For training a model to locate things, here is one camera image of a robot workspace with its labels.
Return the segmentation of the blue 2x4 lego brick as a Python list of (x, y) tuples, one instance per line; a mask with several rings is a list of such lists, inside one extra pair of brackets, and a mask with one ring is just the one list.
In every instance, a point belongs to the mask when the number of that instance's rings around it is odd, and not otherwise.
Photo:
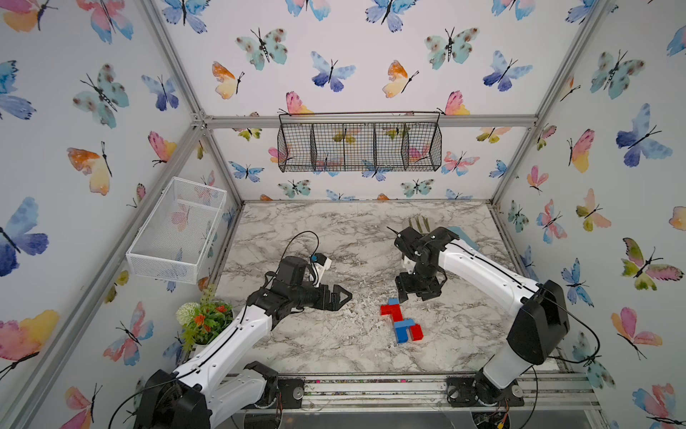
[(416, 322), (413, 319), (404, 319), (402, 321), (398, 321), (394, 323), (394, 328), (396, 330), (407, 330), (410, 329), (412, 326), (415, 326)]

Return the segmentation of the red 2x4 lego brick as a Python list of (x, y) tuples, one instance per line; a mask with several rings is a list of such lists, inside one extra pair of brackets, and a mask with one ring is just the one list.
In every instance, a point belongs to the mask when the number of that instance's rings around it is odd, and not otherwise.
[(381, 306), (381, 315), (389, 316), (393, 323), (403, 322), (401, 307), (398, 304), (387, 304)]

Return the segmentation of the red 2x2 lego brick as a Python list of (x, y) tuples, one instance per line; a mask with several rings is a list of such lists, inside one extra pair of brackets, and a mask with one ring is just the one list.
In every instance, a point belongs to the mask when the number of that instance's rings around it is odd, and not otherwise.
[(421, 325), (412, 325), (409, 327), (409, 332), (412, 341), (421, 341), (424, 337)]

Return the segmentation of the blue 2x2 lego brick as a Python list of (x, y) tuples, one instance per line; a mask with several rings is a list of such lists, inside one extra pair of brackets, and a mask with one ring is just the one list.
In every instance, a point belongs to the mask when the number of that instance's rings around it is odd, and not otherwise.
[(402, 343), (407, 343), (409, 341), (409, 336), (407, 333), (407, 329), (405, 328), (396, 328), (395, 329), (395, 334), (396, 334), (396, 339), (398, 344)]

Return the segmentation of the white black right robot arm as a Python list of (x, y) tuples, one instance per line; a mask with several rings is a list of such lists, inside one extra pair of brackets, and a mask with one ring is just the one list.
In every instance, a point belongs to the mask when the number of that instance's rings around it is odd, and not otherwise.
[(411, 294), (423, 301), (438, 298), (445, 284), (438, 275), (453, 273), (514, 318), (505, 345), (474, 376), (482, 402), (501, 399), (521, 374), (545, 363), (569, 333), (570, 315), (557, 283), (518, 275), (443, 227), (427, 234), (407, 227), (395, 233), (394, 245), (403, 255), (404, 271), (395, 279), (400, 301)]

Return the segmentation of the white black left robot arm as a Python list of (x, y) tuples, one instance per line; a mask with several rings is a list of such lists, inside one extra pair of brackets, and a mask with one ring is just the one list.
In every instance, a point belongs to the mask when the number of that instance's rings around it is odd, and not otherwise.
[(239, 361), (296, 310), (336, 312), (353, 295), (339, 284), (322, 282), (330, 259), (284, 257), (265, 275), (245, 307), (214, 340), (172, 372), (159, 370), (139, 392), (136, 428), (216, 428), (246, 408), (278, 409), (279, 373), (260, 362), (228, 377)]

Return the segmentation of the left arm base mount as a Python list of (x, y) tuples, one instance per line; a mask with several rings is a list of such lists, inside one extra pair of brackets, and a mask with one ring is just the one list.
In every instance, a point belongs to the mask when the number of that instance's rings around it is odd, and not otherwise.
[(243, 409), (300, 409), (305, 396), (305, 380), (295, 377), (276, 377), (270, 379), (257, 404), (250, 403)]

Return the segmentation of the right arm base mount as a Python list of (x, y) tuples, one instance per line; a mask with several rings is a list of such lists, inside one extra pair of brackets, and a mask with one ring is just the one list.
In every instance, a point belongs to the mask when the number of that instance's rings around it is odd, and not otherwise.
[(477, 376), (454, 376), (446, 380), (446, 400), (452, 408), (523, 407), (523, 389), (514, 380), (500, 389), (488, 379)]

